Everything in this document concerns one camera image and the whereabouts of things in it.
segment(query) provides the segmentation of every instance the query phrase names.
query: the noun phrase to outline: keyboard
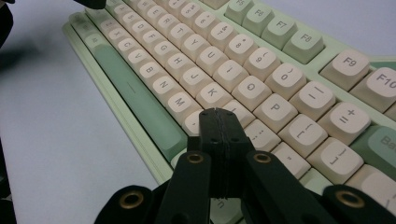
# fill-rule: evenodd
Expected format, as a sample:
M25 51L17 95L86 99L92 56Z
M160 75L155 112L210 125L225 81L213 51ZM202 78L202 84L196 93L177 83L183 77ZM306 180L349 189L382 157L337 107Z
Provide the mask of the keyboard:
M221 107L307 189L346 184L396 215L394 63L253 0L107 0L64 33L159 183ZM239 206L212 199L211 220L243 222Z

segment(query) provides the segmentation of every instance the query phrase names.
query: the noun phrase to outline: black plastic part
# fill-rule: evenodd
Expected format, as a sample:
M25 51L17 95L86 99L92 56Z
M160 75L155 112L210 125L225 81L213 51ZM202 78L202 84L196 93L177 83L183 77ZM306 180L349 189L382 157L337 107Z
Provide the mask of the black plastic part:
M246 158L247 182L270 223L336 223L275 155L251 151Z
M245 155L254 150L250 139L233 112L211 108L199 116L199 141L189 139L212 158L210 197L240 198L245 183Z
M390 211L350 186L327 187L320 201L340 223L396 223L396 217Z
M210 164L201 151L180 156L155 223L209 223Z
M150 189L129 186L117 191L95 220L96 224L144 224L152 218L154 195Z
M82 4L85 7L92 9L102 9L106 6L106 0L75 0L76 2Z
M0 8L0 48L3 46L4 42L6 42L13 25L14 19L12 13L7 4L4 4Z

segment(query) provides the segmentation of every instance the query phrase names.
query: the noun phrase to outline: screw hole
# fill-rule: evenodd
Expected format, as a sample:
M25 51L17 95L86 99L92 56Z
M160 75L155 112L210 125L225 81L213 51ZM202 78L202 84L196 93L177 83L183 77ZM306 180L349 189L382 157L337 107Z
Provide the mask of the screw hole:
M363 208L364 200L353 192L347 190L339 190L335 192L335 197L346 206L353 208Z
M271 161L271 157L265 155L265 154L255 154L254 155L254 160L260 163L268 163Z
M144 196L138 190L132 190L124 193L120 197L120 206L124 209L132 209L138 207L143 202Z
M199 154L191 154L187 157L187 160L191 163L200 163L204 160L204 157Z

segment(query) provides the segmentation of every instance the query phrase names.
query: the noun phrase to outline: white desk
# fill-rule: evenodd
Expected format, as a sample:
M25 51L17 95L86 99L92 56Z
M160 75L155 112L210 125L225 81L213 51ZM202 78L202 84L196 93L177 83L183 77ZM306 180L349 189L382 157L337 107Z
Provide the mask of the white desk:
M396 55L394 0L266 2L370 55ZM10 8L15 24L0 50L0 136L18 222L93 223L116 190L154 189L62 33L82 6L37 0Z

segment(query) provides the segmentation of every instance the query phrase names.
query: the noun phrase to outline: spacebar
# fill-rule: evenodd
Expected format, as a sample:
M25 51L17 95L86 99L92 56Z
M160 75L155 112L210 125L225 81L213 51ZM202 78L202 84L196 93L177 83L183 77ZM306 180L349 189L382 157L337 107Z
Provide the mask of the spacebar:
M112 47L96 48L93 57L157 148L168 161L172 160L187 146L187 135Z

